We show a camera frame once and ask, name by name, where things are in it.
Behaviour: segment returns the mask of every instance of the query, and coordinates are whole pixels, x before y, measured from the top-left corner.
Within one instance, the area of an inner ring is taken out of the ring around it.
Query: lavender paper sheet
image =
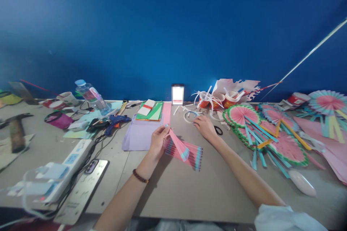
[[[122,142],[123,151],[148,151],[151,146],[152,133],[163,124],[163,116],[159,122],[137,121],[133,116],[130,126]]]

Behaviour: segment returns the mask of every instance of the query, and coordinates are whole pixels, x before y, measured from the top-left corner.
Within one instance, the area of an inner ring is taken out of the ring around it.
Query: water bottle
[[[78,91],[90,105],[100,110],[103,116],[111,112],[110,106],[90,83],[86,83],[83,79],[80,79],[75,81],[75,84],[77,85],[76,91]]]

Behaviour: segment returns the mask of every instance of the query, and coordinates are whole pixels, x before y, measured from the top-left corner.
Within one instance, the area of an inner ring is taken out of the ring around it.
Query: yellow paper strip
[[[258,149],[261,149],[261,148],[267,146],[268,144],[270,144],[272,142],[273,142],[273,139],[269,139],[269,140],[266,140],[265,142],[259,144],[257,147],[258,147]]]
[[[269,129],[267,129],[266,127],[263,127],[262,125],[259,125],[261,128],[263,128],[266,132],[268,132],[269,134],[275,136],[275,134],[273,132],[271,132]]]
[[[281,121],[278,121],[277,125],[276,125],[276,133],[275,133],[275,137],[278,137],[278,134],[279,134],[279,126],[281,125]]]
[[[343,113],[341,110],[336,110],[336,112],[338,112],[340,114],[340,116],[342,116],[344,119],[347,120],[347,115],[345,113]]]
[[[289,131],[292,132],[292,134],[294,134],[295,138],[307,149],[307,150],[312,150],[312,148],[310,146],[307,145],[307,143],[305,143],[305,141],[297,135],[296,132],[294,132],[294,130],[292,128],[290,128],[290,126],[285,122],[285,121],[282,121],[282,123],[289,129]]]
[[[337,138],[339,139],[339,143],[345,143],[343,136],[342,136],[342,132],[341,132],[339,123],[337,122],[336,117],[332,116],[331,119],[333,121],[333,127],[335,128],[335,132],[336,132]]]
[[[331,138],[331,139],[335,138],[334,123],[333,123],[333,119],[331,118],[331,116],[329,116],[329,138]]]

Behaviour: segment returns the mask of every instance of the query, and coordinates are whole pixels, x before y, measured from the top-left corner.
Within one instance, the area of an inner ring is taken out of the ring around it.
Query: phone screen
[[[172,84],[172,104],[183,105],[184,85]]]

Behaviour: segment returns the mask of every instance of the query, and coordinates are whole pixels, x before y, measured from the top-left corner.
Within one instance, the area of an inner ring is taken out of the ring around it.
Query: sleeve
[[[290,206],[261,205],[254,224],[257,231],[327,231],[327,229],[305,212],[294,212]]]

